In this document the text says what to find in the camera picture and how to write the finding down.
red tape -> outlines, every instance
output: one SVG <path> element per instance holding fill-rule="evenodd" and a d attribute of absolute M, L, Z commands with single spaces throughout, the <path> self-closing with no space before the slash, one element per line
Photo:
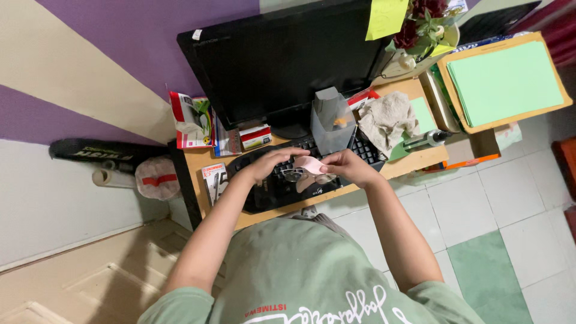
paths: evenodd
<path fill-rule="evenodd" d="M 176 180 L 178 180 L 178 178 L 176 177 L 176 174 L 167 174 L 167 175 L 159 176 L 158 179 L 143 178 L 142 183 L 143 184 L 151 184 L 154 187 L 158 187 L 160 185 L 160 183 L 162 183 L 162 182 L 176 181 Z"/>

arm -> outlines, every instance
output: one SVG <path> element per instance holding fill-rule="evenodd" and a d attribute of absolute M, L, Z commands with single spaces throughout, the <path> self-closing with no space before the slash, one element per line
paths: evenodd
<path fill-rule="evenodd" d="M 432 250 L 386 179 L 352 151 L 322 160 L 323 172 L 335 173 L 365 189 L 380 244 L 400 291 L 424 281 L 444 281 Z"/>
<path fill-rule="evenodd" d="M 273 150 L 231 178 L 226 189 L 186 243 L 168 277 L 162 295 L 180 287 L 198 287 L 211 293 L 238 216 L 248 192 L 290 155 L 308 155 L 298 148 Z"/>

white roll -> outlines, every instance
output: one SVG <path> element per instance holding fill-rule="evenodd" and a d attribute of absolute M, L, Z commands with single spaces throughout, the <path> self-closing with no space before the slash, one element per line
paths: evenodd
<path fill-rule="evenodd" d="M 136 188 L 136 178 L 133 175 L 106 169 L 94 171 L 92 182 L 98 187 Z"/>

computer monitor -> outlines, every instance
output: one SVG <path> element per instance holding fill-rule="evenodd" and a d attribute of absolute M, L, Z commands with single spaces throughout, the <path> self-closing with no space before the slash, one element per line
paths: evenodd
<path fill-rule="evenodd" d="M 177 41 L 227 130 L 255 119 L 309 123 L 316 91 L 359 91 L 379 75 L 391 36 L 365 41 L 370 4 L 318 1 L 181 33 Z"/>

green floor tile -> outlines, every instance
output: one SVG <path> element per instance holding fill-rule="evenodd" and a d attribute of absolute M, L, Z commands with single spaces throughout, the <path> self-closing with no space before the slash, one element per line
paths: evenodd
<path fill-rule="evenodd" d="M 448 248 L 466 302 L 474 309 L 520 291 L 500 231 Z"/>
<path fill-rule="evenodd" d="M 522 292 L 493 300 L 475 309 L 486 324 L 532 324 Z"/>

